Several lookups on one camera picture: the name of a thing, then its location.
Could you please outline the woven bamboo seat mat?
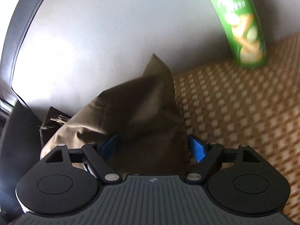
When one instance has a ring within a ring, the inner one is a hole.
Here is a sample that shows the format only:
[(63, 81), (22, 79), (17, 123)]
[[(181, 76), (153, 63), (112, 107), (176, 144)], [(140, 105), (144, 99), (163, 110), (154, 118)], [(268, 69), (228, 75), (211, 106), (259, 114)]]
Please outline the woven bamboo seat mat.
[(247, 144), (289, 182), (284, 214), (299, 223), (299, 34), (268, 45), (267, 64), (204, 64), (174, 76), (188, 134), (227, 148)]

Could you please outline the brown khaki garment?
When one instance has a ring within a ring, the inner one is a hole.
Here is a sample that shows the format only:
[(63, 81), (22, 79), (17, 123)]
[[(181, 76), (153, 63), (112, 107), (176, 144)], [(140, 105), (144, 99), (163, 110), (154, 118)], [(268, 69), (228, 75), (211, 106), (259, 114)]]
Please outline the brown khaki garment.
[(181, 175), (190, 163), (169, 67), (153, 55), (140, 78), (105, 90), (60, 127), (41, 151), (117, 136), (108, 165), (121, 177)]

